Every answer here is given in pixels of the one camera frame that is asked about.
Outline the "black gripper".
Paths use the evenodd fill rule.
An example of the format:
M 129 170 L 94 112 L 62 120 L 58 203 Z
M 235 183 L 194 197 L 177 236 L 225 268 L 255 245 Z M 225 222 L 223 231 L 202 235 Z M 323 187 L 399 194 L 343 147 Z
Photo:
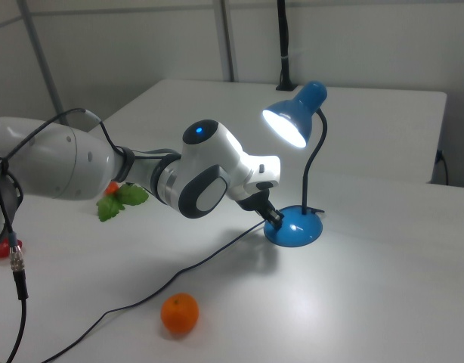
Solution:
M 237 204 L 245 211 L 258 213 L 272 228 L 281 228 L 283 214 L 275 209 L 269 201 L 270 191 L 268 189 L 259 191 L 243 200 L 238 200 Z

